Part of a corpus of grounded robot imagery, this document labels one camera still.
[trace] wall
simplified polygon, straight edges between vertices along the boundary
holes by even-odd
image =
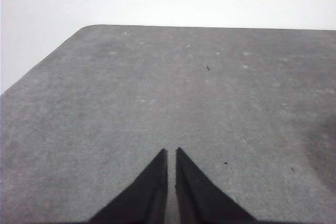
[[[336,0],[1,0],[1,92],[91,24],[336,29]]]

